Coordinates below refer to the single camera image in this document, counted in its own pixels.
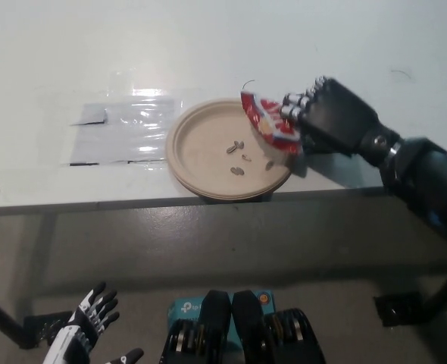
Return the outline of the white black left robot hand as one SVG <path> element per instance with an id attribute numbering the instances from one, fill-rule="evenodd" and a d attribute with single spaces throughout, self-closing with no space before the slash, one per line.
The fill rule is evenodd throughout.
<path id="1" fill-rule="evenodd" d="M 91 352 L 110 324 L 120 313 L 117 291 L 105 292 L 101 282 L 87 293 L 73 311 L 67 323 L 58 331 L 43 360 L 44 364 L 90 363 Z"/>

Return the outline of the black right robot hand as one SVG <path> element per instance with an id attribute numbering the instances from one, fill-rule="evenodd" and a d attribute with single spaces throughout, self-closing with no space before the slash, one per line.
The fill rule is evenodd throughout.
<path id="1" fill-rule="evenodd" d="M 330 77 L 317 78 L 304 93 L 286 94 L 280 114 L 334 152 L 360 155 L 374 167 L 400 140 L 364 100 Z"/>

